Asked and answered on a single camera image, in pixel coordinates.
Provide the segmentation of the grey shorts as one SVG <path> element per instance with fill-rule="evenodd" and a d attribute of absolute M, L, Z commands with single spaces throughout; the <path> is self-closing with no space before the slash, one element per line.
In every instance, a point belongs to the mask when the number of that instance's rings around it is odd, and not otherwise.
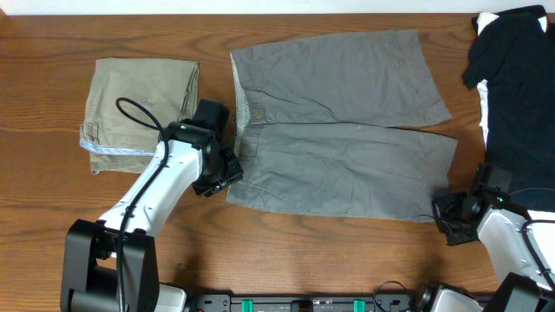
<path fill-rule="evenodd" d="M 448 191 L 455 139 L 415 29 L 231 52 L 236 152 L 227 199 L 299 215 L 422 222 Z"/>

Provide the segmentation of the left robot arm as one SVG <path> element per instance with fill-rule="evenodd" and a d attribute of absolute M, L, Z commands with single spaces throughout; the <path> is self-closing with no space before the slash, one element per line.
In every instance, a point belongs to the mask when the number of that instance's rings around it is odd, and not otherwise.
<path fill-rule="evenodd" d="M 183 311 L 185 290 L 160 282 L 156 240 L 189 188 L 210 197 L 241 179 L 222 126 L 172 122 L 127 193 L 66 235 L 62 311 Z"/>

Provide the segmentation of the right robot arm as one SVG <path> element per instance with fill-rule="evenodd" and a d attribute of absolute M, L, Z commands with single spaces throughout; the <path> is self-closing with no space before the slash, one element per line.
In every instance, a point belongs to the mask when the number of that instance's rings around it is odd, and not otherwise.
<path fill-rule="evenodd" d="M 510 201 L 506 194 L 485 192 L 477 199 L 485 207 L 466 224 L 472 240 L 487 250 L 498 290 L 479 302 L 452 286 L 441 284 L 425 289 L 412 311 L 459 312 L 554 312 L 554 270 L 546 247 L 538 244 L 535 224 L 552 224 L 552 219 L 534 219 L 528 210 Z"/>

